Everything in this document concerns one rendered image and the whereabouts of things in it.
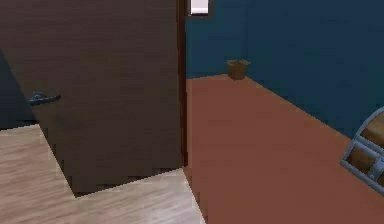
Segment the dark brown room door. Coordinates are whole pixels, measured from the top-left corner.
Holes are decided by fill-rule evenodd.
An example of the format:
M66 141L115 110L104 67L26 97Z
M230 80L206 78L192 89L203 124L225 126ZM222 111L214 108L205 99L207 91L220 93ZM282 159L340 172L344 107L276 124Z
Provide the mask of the dark brown room door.
M0 50L75 196L187 163L186 0L0 0Z

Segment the white window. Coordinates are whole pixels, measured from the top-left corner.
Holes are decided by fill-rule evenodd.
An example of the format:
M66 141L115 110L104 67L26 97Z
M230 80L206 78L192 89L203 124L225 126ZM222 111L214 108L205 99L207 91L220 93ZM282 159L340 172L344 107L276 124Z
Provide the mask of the white window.
M191 15L207 15L209 13L209 0L190 0Z

